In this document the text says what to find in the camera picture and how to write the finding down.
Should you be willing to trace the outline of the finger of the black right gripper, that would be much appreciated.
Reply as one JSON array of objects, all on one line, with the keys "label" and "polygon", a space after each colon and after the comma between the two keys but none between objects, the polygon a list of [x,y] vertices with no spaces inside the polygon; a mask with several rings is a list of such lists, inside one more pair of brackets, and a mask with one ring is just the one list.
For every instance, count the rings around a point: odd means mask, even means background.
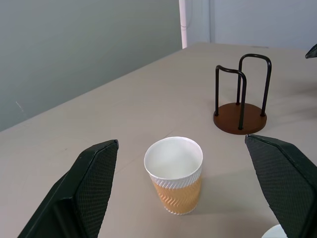
[{"label": "finger of the black right gripper", "polygon": [[305,55],[306,59],[312,59],[317,57],[317,44],[315,44]]}]

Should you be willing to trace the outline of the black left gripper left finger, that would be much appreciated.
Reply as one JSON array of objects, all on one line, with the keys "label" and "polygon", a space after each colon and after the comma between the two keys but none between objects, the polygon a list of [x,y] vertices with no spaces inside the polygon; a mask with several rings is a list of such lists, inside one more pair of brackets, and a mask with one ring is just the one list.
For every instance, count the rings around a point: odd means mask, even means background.
[{"label": "black left gripper left finger", "polygon": [[19,237],[98,237],[111,195],[118,149],[115,139],[81,152],[51,187]]}]

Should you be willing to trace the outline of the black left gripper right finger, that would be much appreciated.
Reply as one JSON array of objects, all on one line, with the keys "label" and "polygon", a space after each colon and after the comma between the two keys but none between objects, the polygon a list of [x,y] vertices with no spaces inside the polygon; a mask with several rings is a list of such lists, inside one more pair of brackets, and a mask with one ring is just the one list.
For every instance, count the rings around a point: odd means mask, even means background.
[{"label": "black left gripper right finger", "polygon": [[317,236],[317,167],[295,145],[249,134],[245,144],[263,195],[289,238]]}]

